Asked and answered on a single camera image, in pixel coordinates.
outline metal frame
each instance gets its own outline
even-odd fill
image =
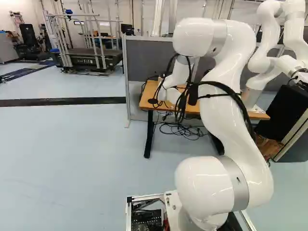
[[[125,208],[126,231],[131,231],[131,213],[132,213],[131,208],[132,208],[133,203],[146,202],[146,201],[152,202],[146,205],[146,207],[156,202],[161,202],[164,206],[166,206],[164,193],[127,197],[126,198],[126,208]],[[240,216],[238,216],[236,213],[234,214],[239,224],[241,224],[241,221],[239,219],[242,218],[244,221],[244,224],[246,225],[249,231],[257,231],[249,215],[247,214],[246,210],[239,211]]]
[[[124,74],[125,74],[125,95],[126,95],[126,108],[127,108],[127,120],[128,120],[125,127],[128,128],[130,124],[130,99],[129,99],[126,39],[127,39],[127,36],[123,35],[122,37],[123,61],[122,62],[123,62]]]

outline white wall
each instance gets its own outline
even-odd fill
[[[20,11],[25,23],[32,24],[39,35],[39,24],[43,22],[39,0],[0,0],[0,30],[16,31],[9,11]]]
[[[50,4],[51,0],[43,0],[44,6],[51,13],[52,7]],[[71,9],[74,13],[82,13],[80,10],[77,0],[62,0],[64,8]],[[106,2],[109,1],[111,9],[111,19],[116,19],[116,5],[115,0],[92,0],[94,13],[99,13],[101,19],[108,19]],[[119,14],[120,20],[123,20],[125,24],[132,24],[132,0],[119,0]],[[218,0],[207,0],[205,16],[208,18],[213,18],[213,12],[215,9],[215,4]],[[177,21],[180,21],[185,17],[201,17],[204,11],[203,4],[204,0],[179,0]],[[256,11],[259,6],[259,2],[235,0],[234,9],[231,14],[232,20],[237,20],[241,22],[248,23],[252,28],[254,25],[258,24]],[[221,17],[227,19],[228,12],[230,9],[231,0],[224,0],[223,7],[221,11]],[[155,0],[144,0],[143,8],[143,35],[150,34],[152,28],[153,14],[154,14]],[[169,13],[169,0],[165,0],[165,10],[163,16],[162,33],[167,33],[168,31],[168,13]],[[116,34],[115,23],[113,25],[113,35]],[[141,29],[141,0],[134,0],[134,27]],[[80,26],[76,26],[73,22],[69,22],[69,30],[71,32],[73,45],[75,47],[83,47],[83,40],[78,32],[81,32]],[[101,26],[102,32],[109,33],[108,26]]]

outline exercise machine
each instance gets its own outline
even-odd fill
[[[116,38],[117,46],[116,49],[105,49],[103,47],[103,39],[109,38],[112,40],[113,37],[102,36],[100,29],[100,22],[112,22],[119,24],[120,20],[100,20],[99,14],[90,13],[90,7],[92,7],[91,1],[83,0],[79,4],[82,13],[73,13],[70,10],[58,13],[56,3],[52,1],[55,9],[55,14],[46,15],[50,19],[51,28],[54,32],[58,51],[54,52],[57,55],[57,59],[64,71],[70,70],[86,70],[86,71],[98,71],[104,72],[106,70],[113,70],[114,67],[123,59],[122,51],[119,49],[118,38]],[[78,17],[84,18],[84,21],[80,21]],[[62,31],[61,21],[78,21],[82,30],[84,48],[68,48],[65,33]],[[97,27],[97,33],[94,35],[93,22]]]

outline black floor stripe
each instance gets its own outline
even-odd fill
[[[126,103],[125,97],[80,97],[0,100],[0,107]]]

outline light blue floor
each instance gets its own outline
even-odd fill
[[[47,68],[0,86],[1,99],[124,96],[121,74],[76,76]],[[273,95],[259,101],[270,104]],[[174,189],[174,171],[190,156],[215,155],[197,141],[156,130],[143,158],[146,122],[125,104],[0,108],[0,230],[123,231],[127,195]],[[275,194],[248,210],[258,231],[306,230],[308,164],[272,163]]]
[[[27,64],[27,63],[8,63],[8,64],[0,64],[0,76],[10,73],[12,71],[17,71],[23,68],[28,68],[30,66],[33,66],[33,64]]]
[[[107,96],[125,96],[120,66],[109,77],[66,74],[52,66],[0,85],[0,99]]]

